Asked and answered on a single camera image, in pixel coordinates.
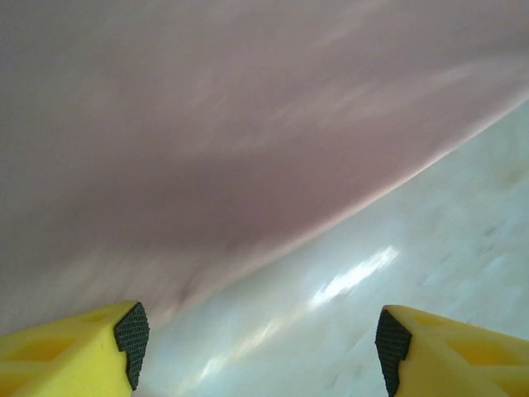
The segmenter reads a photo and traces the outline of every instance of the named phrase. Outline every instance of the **yellow plastic part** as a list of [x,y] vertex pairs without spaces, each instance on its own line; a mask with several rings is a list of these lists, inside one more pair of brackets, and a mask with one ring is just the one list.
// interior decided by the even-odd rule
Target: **yellow plastic part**
[[129,397],[113,329],[136,301],[0,337],[0,397]]
[[384,308],[412,334],[397,397],[529,396],[529,341],[404,306]]

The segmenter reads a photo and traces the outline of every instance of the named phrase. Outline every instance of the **black rubber pad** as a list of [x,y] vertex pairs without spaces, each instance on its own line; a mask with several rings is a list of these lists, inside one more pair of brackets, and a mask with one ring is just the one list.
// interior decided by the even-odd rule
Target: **black rubber pad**
[[397,394],[400,385],[398,364],[406,360],[411,341],[412,334],[388,310],[383,310],[380,314],[374,343],[379,352],[380,365],[389,397]]
[[136,390],[141,365],[149,341],[149,323],[143,304],[138,303],[114,327],[114,337],[120,352],[126,353],[126,376]]

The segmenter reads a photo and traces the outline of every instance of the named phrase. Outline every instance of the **textured rubber tip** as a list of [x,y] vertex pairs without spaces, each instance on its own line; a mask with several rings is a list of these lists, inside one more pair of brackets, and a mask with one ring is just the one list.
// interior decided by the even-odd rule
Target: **textured rubber tip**
[[411,341],[412,334],[388,310],[382,310],[374,343],[389,397],[397,394],[400,385],[398,364],[406,360]]
[[149,323],[143,304],[138,303],[114,327],[114,337],[120,352],[126,353],[126,376],[136,390],[141,365],[149,341]]

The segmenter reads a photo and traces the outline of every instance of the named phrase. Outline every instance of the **white floor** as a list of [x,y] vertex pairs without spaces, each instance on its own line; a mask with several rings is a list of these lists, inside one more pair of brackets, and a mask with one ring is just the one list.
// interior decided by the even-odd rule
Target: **white floor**
[[304,247],[153,332],[138,395],[384,396],[406,304],[529,337],[529,103]]

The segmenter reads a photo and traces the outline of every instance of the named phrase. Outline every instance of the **white tile floor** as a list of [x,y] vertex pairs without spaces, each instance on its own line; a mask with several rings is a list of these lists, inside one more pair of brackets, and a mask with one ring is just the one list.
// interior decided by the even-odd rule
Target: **white tile floor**
[[529,103],[352,218],[157,329],[138,395],[384,396],[406,304],[529,337]]

